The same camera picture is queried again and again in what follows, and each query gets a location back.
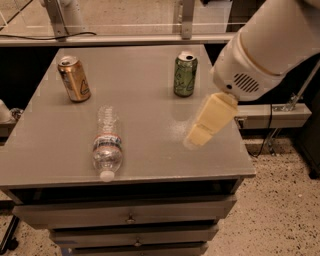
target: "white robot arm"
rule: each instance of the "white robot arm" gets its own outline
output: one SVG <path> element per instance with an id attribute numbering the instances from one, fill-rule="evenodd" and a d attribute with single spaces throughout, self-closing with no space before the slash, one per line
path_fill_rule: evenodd
<path id="1" fill-rule="evenodd" d="M 208 97 L 185 145 L 202 146 L 252 101 L 320 52 L 320 0 L 267 0 L 221 51 L 212 68 L 222 91 Z"/>

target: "tile floor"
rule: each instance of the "tile floor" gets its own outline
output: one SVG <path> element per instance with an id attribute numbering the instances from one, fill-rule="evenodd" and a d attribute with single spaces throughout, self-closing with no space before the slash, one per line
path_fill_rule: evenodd
<path id="1" fill-rule="evenodd" d="M 257 152 L 261 140 L 245 143 Z M 320 255 L 320 181 L 309 178 L 308 165 L 290 139 L 276 140 L 275 150 L 275 157 L 263 151 L 253 158 L 257 176 L 240 186 L 238 202 L 220 221 L 205 256 Z M 0 214 L 1 235 L 10 218 Z M 35 231 L 22 222 L 16 237 L 19 247 L 8 256 L 61 255 L 46 230 Z"/>

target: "green soda can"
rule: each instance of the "green soda can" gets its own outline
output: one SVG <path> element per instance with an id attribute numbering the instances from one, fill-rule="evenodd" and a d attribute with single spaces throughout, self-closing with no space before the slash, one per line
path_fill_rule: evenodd
<path id="1" fill-rule="evenodd" d="M 175 61 L 173 91 L 180 97 L 193 94 L 198 60 L 191 52 L 182 51 Z"/>

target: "white bottle cap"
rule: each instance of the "white bottle cap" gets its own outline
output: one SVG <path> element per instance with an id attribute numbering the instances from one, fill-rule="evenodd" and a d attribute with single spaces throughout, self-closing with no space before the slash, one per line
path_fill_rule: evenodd
<path id="1" fill-rule="evenodd" d="M 114 172 L 111 171 L 102 171 L 100 174 L 100 179 L 104 182 L 110 182 L 114 179 Z"/>

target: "black cable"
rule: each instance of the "black cable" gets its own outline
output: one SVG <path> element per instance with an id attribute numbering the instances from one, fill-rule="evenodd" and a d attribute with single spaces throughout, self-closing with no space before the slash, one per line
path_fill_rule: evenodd
<path id="1" fill-rule="evenodd" d="M 71 35 L 65 35 L 65 36 L 57 36 L 57 37 L 31 37 L 31 36 L 18 36 L 18 35 L 6 35 L 6 34 L 0 34 L 0 37 L 11 37 L 11 38 L 20 38 L 20 39 L 28 39 L 28 40 L 59 40 L 59 39 L 64 39 L 64 38 L 69 38 L 73 36 L 79 36 L 79 35 L 94 35 L 96 36 L 97 34 L 94 32 L 80 32 L 76 34 L 71 34 Z"/>
<path id="2" fill-rule="evenodd" d="M 270 116 L 269 116 L 268 130 L 270 129 L 271 122 L 272 122 L 272 103 L 270 104 Z M 258 154 L 254 155 L 253 153 L 248 151 L 249 155 L 252 157 L 258 158 L 263 150 L 263 147 L 264 147 L 264 144 L 265 144 L 267 138 L 268 138 L 268 134 L 264 137 L 260 151 Z"/>
<path id="3" fill-rule="evenodd" d="M 28 3 L 26 3 L 17 13 L 15 13 L 8 21 L 7 21 L 7 24 L 9 24 L 15 17 L 18 16 L 18 14 L 23 11 L 33 0 L 30 0 Z M 0 27 L 0 31 L 2 29 L 4 29 L 6 24 L 3 24 L 2 27 Z"/>

